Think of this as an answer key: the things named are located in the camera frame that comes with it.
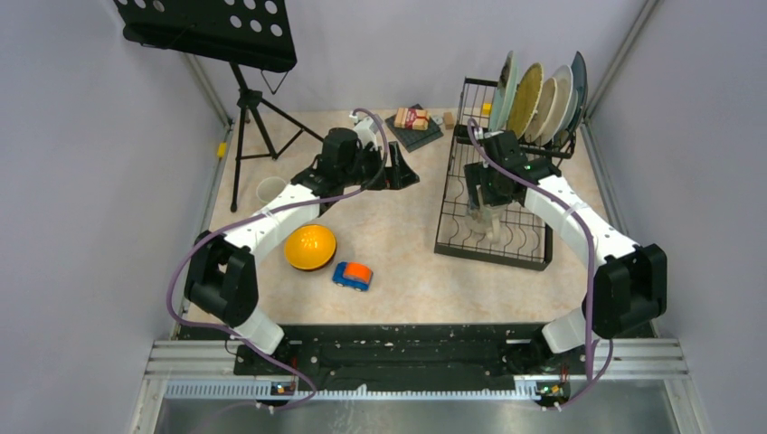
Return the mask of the yellow bowl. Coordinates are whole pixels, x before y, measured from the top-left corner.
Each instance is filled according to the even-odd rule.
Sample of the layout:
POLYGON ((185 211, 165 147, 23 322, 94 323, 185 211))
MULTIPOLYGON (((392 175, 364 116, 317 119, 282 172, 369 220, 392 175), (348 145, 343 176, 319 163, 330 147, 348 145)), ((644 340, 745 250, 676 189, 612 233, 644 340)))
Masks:
POLYGON ((296 229, 287 237, 284 257, 294 269, 313 271, 329 264, 336 250, 336 236, 331 230, 319 224, 309 224, 296 229))

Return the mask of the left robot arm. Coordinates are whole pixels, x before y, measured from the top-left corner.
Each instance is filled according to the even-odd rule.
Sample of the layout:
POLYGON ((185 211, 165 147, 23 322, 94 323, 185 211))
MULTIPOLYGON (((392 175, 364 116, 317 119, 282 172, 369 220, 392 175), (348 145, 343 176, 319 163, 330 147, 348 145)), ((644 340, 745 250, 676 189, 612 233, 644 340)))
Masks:
POLYGON ((258 306, 258 264, 291 233, 347 198, 347 187, 354 193, 402 190, 419 181, 394 142, 381 147, 356 130, 332 128, 310 166, 275 199, 236 227, 198 236, 184 296, 252 343, 264 371, 280 373, 290 350, 281 343, 283 329, 258 306))

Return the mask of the teal square plate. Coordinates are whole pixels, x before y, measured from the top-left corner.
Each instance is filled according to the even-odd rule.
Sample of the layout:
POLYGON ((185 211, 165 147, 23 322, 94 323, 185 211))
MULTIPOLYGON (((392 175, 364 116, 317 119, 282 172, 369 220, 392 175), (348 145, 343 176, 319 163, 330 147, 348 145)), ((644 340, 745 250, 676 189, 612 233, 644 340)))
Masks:
POLYGON ((580 51, 577 51, 573 57, 571 70, 573 72, 573 109, 572 114, 566 115, 568 123, 563 125, 554 140, 557 148, 564 147, 575 136, 575 130, 582 121, 588 99, 588 70, 580 51))

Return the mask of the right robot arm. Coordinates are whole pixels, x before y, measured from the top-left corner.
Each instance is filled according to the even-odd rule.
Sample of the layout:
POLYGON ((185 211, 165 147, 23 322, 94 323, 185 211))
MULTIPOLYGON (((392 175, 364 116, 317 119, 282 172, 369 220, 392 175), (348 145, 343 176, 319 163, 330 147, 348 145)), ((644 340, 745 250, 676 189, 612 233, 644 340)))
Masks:
POLYGON ((512 132, 470 127, 482 160, 465 167, 472 201, 520 203, 555 231, 587 269, 582 304, 544 325, 530 348, 533 366, 553 373, 567 351, 593 337, 613 338, 667 310, 668 257, 656 244, 640 245, 605 221, 547 158, 531 160, 512 132))

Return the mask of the light green round plate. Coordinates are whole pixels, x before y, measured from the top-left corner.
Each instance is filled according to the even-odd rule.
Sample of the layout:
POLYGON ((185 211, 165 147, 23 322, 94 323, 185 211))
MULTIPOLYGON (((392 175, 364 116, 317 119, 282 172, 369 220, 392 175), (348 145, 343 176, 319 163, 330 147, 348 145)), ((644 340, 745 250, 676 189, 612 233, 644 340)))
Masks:
POLYGON ((496 92, 493 98, 488 124, 490 131, 503 130, 507 126, 507 121, 516 95, 517 76, 518 66, 515 53, 509 51, 500 72, 496 92))

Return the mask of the black wire dish rack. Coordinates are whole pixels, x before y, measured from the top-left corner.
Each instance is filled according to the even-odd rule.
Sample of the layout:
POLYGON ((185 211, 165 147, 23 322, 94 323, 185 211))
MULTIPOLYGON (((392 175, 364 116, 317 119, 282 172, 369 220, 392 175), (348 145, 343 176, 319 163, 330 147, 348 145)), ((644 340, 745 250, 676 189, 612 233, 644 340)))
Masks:
POLYGON ((542 271, 554 255, 554 231, 519 203, 491 213, 498 225, 488 227, 470 217, 469 189, 464 166, 481 160, 467 136, 466 121, 481 126, 489 122, 482 112, 491 103, 497 84, 492 80, 466 78, 457 110, 457 125, 451 134, 449 160, 434 251, 439 254, 479 260, 521 269, 542 271))

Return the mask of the blue orange toy car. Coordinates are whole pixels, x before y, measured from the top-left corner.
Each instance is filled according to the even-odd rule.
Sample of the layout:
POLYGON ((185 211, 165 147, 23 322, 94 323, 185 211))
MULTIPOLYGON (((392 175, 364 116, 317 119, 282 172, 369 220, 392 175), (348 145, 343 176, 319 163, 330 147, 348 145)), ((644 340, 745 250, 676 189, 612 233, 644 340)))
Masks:
POLYGON ((367 292, 373 276, 373 271, 364 264, 341 261, 336 265, 332 281, 340 287, 367 292))

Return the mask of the cream floral ceramic plate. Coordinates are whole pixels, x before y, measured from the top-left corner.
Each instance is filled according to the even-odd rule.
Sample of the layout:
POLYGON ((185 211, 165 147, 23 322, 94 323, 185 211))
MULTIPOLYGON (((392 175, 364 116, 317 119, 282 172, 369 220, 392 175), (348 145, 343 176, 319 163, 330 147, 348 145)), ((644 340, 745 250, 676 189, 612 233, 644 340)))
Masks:
POLYGON ((558 83, 554 77, 550 77, 544 82, 540 99, 536 106, 536 112, 524 134, 526 142, 533 143, 543 134, 544 127, 554 106, 557 91, 558 83))

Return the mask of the beige mug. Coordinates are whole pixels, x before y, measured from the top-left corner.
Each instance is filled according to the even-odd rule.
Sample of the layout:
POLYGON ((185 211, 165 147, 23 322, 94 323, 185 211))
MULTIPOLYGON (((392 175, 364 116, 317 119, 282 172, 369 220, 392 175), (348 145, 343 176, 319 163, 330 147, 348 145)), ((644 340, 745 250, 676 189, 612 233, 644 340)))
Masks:
POLYGON ((506 209, 507 204, 486 204, 481 190, 477 189, 476 199, 468 202, 467 225, 471 231, 483 235, 490 244, 499 244, 507 238, 501 225, 506 209))

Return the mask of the yellow-rimmed patterned plate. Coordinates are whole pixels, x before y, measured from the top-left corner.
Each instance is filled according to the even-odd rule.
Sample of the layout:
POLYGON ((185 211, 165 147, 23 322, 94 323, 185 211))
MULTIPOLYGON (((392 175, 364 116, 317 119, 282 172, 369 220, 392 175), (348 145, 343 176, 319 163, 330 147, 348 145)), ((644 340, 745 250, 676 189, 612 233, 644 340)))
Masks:
POLYGON ((535 114, 544 83, 544 66, 533 63, 517 84, 516 95, 507 120, 507 130, 521 139, 535 114))

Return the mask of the light green mug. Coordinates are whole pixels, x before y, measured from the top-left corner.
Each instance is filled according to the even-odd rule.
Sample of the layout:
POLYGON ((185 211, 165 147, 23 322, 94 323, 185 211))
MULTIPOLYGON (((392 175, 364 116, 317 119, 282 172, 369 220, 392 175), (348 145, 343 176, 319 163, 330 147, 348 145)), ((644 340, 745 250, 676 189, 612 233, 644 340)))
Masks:
POLYGON ((282 193, 287 184, 284 179, 278 176, 264 178, 256 187, 256 197, 261 204, 268 204, 282 193))

